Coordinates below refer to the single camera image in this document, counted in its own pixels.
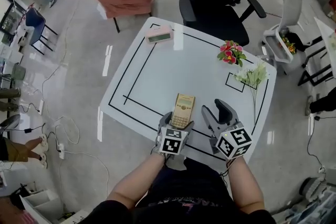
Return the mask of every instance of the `white office chair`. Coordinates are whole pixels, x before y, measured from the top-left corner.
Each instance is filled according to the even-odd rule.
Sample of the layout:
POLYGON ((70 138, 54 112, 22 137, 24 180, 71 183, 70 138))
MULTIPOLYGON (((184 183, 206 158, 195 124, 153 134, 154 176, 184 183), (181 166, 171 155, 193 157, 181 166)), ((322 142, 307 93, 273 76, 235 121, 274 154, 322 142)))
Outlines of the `white office chair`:
POLYGON ((280 24, 274 25, 271 29, 264 32, 262 43, 265 45, 268 55, 261 56, 261 58, 271 58, 275 67, 277 66, 277 63, 283 66, 293 61, 293 55, 282 41, 279 32, 288 26, 300 26, 298 21, 301 9, 302 0, 283 0, 283 11, 280 24))

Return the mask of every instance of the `blue chair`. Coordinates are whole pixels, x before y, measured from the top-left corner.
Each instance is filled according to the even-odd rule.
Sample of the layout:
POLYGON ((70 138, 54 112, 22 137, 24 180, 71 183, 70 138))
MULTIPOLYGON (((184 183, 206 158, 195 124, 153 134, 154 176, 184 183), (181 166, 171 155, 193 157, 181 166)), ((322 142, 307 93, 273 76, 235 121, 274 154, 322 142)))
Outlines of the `blue chair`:
POLYGON ((43 30, 44 30, 44 27, 47 27, 55 35, 57 35, 57 33, 46 25, 46 20, 43 18, 43 16, 36 9, 31 8, 29 11, 27 11, 27 13, 26 13, 26 26, 34 27, 34 32, 33 32, 33 35, 31 36, 29 45, 31 45, 39 53, 44 55, 44 53, 42 51, 40 51, 39 49, 37 49, 34 46, 34 44, 37 41, 41 41, 41 43, 44 46, 46 46, 49 50, 52 51, 52 49, 41 40, 41 37, 43 37, 45 40, 48 40, 46 37, 44 37, 42 35, 42 33, 43 33, 43 30))

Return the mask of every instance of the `gray tiled floor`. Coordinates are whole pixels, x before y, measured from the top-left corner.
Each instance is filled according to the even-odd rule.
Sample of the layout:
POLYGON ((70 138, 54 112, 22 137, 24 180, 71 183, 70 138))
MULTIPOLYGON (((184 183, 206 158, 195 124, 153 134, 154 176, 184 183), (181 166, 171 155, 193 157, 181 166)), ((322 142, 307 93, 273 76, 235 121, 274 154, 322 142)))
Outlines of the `gray tiled floor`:
MULTIPOLYGON (((259 0, 265 11, 280 15, 282 0, 259 0)), ((246 0, 235 7, 240 15, 248 6, 246 0)), ((182 23, 179 12, 179 0, 155 0, 153 16, 182 23)), ((42 82, 56 69, 66 56, 59 70, 44 84, 44 96, 50 117, 56 119, 62 115, 71 117, 80 128, 78 145, 71 144, 61 127, 57 128, 57 137, 65 143, 66 149, 73 152, 87 152, 99 157, 107 166, 110 174, 109 191, 132 171, 149 154, 152 142, 137 135, 114 119, 104 115, 102 142, 97 140, 97 115, 101 98, 113 77, 120 61, 137 32, 148 18, 138 15, 118 18, 121 32, 118 34, 113 20, 104 20, 97 11, 96 0, 58 0, 51 9, 43 12, 47 23, 59 33, 54 52, 45 50, 42 56, 31 47, 24 48, 23 66, 27 75, 22 86, 21 103, 39 104, 42 82), (107 45, 112 45, 112 57, 108 75, 102 76, 107 45)), ((310 40, 318 34, 314 16, 319 17, 332 27, 334 23, 327 19, 316 0, 303 0, 300 22, 305 30, 305 39, 310 40)), ((276 16, 268 15, 259 19, 252 14, 245 22, 250 44, 244 49, 260 55, 259 42, 263 31, 279 23, 276 16)), ((319 165, 308 156, 306 147, 308 119, 303 116, 305 101, 309 93, 325 95, 334 86, 334 82, 323 83, 316 89, 309 85, 298 87, 297 82, 302 70, 289 76, 278 76, 272 104, 267 121, 260 136, 256 150, 249 162, 265 196, 266 207, 274 210, 287 203, 299 184, 308 176, 315 176, 319 165)), ((41 118, 33 109, 29 110, 24 121, 34 127, 47 122, 49 133, 59 122, 69 130, 69 136, 76 141, 78 131, 69 119, 56 123, 47 117, 41 118)), ((318 155, 325 164, 335 159, 333 120, 316 123, 315 135, 310 150, 318 155)), ((38 136, 38 132, 23 136, 13 133, 18 142, 25 142, 38 136)), ((48 169, 43 170, 37 162, 27 163, 27 167, 38 184, 60 192, 60 159, 55 150, 55 138, 49 138, 50 150, 48 169)), ((99 161, 84 155, 66 155, 61 164, 63 200, 69 210, 90 209, 105 199, 106 171, 99 161)))

